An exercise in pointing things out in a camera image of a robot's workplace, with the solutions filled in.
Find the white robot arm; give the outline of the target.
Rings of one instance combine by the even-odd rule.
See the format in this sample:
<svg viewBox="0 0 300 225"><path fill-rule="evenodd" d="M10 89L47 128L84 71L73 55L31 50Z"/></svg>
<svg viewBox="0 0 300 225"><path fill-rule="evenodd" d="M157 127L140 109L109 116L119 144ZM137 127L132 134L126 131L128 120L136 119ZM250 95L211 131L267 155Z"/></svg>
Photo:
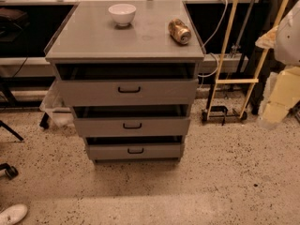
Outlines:
<svg viewBox="0 0 300 225"><path fill-rule="evenodd" d="M259 37L255 45L273 49L275 59L287 66L300 66L300 7L295 5L275 28Z"/></svg>

